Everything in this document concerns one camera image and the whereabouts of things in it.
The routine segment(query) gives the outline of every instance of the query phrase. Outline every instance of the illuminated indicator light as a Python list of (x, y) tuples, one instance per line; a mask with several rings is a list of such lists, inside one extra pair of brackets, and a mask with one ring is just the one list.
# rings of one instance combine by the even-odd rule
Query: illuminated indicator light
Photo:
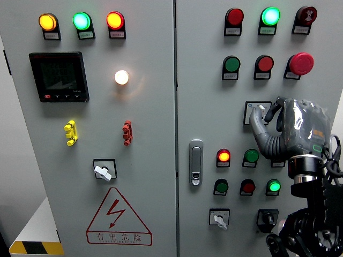
[(129, 81), (129, 74), (124, 70), (117, 71), (114, 75), (114, 80), (119, 85), (125, 85)]
[(217, 185), (217, 191), (219, 193), (225, 193), (229, 189), (228, 185), (225, 183), (220, 183)]
[(73, 23), (81, 31), (88, 29), (91, 25), (91, 19), (87, 13), (78, 12), (74, 14)]
[(289, 69), (296, 75), (305, 75), (309, 73), (315, 64), (312, 55), (307, 52), (299, 52), (294, 55), (289, 62)]
[(234, 72), (238, 70), (239, 67), (240, 67), (240, 61), (235, 57), (229, 58), (225, 62), (225, 68), (229, 72)]
[(248, 150), (245, 152), (244, 157), (248, 162), (257, 162), (259, 158), (258, 151), (254, 149)]
[(228, 153), (221, 153), (219, 155), (219, 160), (221, 162), (227, 162), (230, 159), (230, 155)]
[(262, 21), (265, 25), (273, 26), (280, 20), (280, 11), (276, 7), (268, 7), (262, 13)]
[(124, 25), (124, 17), (120, 12), (110, 12), (106, 21), (111, 29), (120, 29)]
[(274, 66), (274, 61), (271, 57), (263, 57), (259, 62), (258, 62), (258, 68), (261, 71), (269, 71), (273, 68)]
[(227, 16), (227, 21), (235, 26), (241, 24), (243, 19), (244, 13), (241, 9), (232, 9)]
[(48, 13), (40, 15), (38, 22), (45, 31), (53, 31), (57, 25), (55, 17)]
[(243, 191), (244, 191), (244, 193), (250, 194), (253, 191), (255, 191), (255, 185), (248, 183), (248, 184), (243, 186)]
[(269, 188), (269, 190), (272, 191), (272, 192), (277, 192), (277, 191), (280, 190), (281, 184), (280, 184), (280, 182), (279, 182), (278, 180), (273, 179), (273, 180), (270, 180), (270, 181), (268, 182), (268, 188)]

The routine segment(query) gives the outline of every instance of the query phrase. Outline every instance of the emergency stop button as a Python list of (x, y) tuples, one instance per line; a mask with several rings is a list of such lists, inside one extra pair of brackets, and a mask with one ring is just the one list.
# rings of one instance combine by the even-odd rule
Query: emergency stop button
[(315, 60), (312, 55), (307, 52), (299, 52), (288, 60), (284, 78), (299, 80), (300, 76), (312, 70), (314, 63)]

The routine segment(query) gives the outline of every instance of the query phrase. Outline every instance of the gray metal panel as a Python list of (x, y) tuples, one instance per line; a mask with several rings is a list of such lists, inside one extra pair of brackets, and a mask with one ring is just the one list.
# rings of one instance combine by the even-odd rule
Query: gray metal panel
[[(308, 36), (292, 35), (297, 10), (314, 5), (318, 10)], [(263, 9), (281, 11), (275, 36), (258, 36)], [(224, 37), (225, 14), (230, 8), (244, 12), (242, 36)], [(277, 96), (312, 100), (334, 118), (342, 90), (342, 6), (337, 1), (177, 1), (178, 149), (180, 186), (180, 256), (270, 256), (266, 234), (257, 232), (260, 208), (279, 209), (282, 217), (306, 206), (291, 196), (293, 183), (286, 168), (270, 168), (260, 156), (257, 168), (243, 168), (243, 155), (257, 149), (249, 127), (243, 127), (245, 101), (275, 101)], [(283, 79), (290, 56), (306, 51), (315, 66), (299, 81)], [(274, 68), (270, 80), (253, 80), (255, 60), (270, 55)], [(238, 81), (221, 80), (222, 62), (229, 55), (241, 61)], [(275, 131), (275, 123), (268, 125)], [(189, 184), (189, 142), (204, 142), (203, 183)], [(215, 167), (219, 149), (232, 155), (230, 168)], [(214, 183), (225, 178), (227, 196), (214, 196)], [(252, 197), (240, 196), (241, 181), (256, 184)], [(278, 197), (266, 197), (269, 179), (282, 183)], [(210, 208), (229, 208), (227, 231), (208, 225)]]
[[(79, 11), (91, 16), (95, 40), (78, 40), (72, 17)], [(108, 38), (111, 11), (124, 15), (126, 40)], [(45, 12), (58, 18), (61, 42), (43, 39), (38, 17)], [(173, 25), (173, 1), (1, 2), (0, 32), (66, 256), (176, 255)], [(39, 51), (83, 53), (88, 103), (39, 101), (28, 59)], [(118, 70), (130, 75), (124, 87), (114, 82)], [(79, 133), (72, 147), (63, 130), (70, 119)], [(118, 178), (95, 179), (94, 158), (116, 159)], [(150, 229), (152, 246), (87, 243), (87, 227), (113, 186)], [(125, 214), (120, 219), (130, 227)]]

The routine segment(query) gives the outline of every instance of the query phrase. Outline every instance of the lightning bolt symbol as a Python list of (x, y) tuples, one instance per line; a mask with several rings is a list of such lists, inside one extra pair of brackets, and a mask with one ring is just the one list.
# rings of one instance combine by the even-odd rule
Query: lightning bolt symbol
[(119, 203), (119, 200), (116, 199), (116, 200), (114, 201), (114, 203), (112, 204), (111, 208), (109, 208), (109, 210), (108, 210), (108, 212), (107, 212), (107, 214), (106, 214), (106, 215), (111, 215), (111, 214), (115, 214), (115, 213), (120, 213), (120, 214), (118, 215), (118, 217), (116, 218), (116, 220), (110, 224), (109, 228), (112, 228), (112, 227), (115, 226), (116, 221), (120, 218), (120, 216), (123, 215), (123, 213), (124, 213), (124, 211), (125, 211), (125, 209), (113, 211), (113, 209), (117, 206), (118, 203)]

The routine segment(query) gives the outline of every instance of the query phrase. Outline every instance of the white indicator light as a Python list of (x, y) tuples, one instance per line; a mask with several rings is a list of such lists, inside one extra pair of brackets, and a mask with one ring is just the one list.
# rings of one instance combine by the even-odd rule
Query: white indicator light
[(124, 70), (117, 71), (114, 75), (114, 80), (119, 85), (125, 85), (129, 81), (129, 74)]

